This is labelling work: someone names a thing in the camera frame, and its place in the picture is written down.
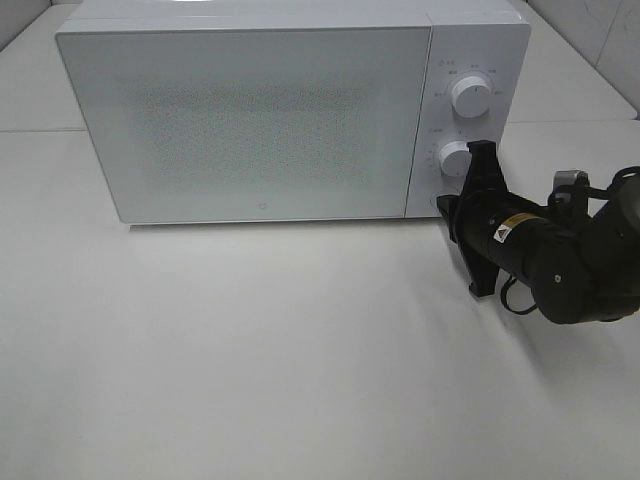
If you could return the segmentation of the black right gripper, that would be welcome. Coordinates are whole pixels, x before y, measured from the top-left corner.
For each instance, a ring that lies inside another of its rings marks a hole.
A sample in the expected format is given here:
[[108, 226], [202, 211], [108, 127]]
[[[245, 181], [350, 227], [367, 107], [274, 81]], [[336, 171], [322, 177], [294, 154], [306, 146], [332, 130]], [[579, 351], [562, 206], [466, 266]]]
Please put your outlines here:
[[482, 298], [495, 293], [501, 270], [530, 282], [524, 231], [541, 228], [545, 219], [539, 206], [508, 190], [494, 142], [474, 141], [468, 148], [472, 159], [461, 193], [438, 196], [436, 206], [469, 273], [469, 290]]

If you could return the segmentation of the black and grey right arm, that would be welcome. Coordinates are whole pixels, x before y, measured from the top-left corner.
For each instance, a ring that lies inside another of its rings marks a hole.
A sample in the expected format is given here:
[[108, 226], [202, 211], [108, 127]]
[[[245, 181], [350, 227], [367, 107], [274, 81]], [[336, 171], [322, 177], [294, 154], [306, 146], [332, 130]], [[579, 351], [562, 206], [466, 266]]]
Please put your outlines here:
[[534, 309], [556, 324], [612, 322], [639, 309], [639, 169], [604, 189], [586, 172], [559, 171], [545, 205], [511, 192], [488, 140], [467, 145], [462, 191], [437, 208], [478, 297], [526, 285]]

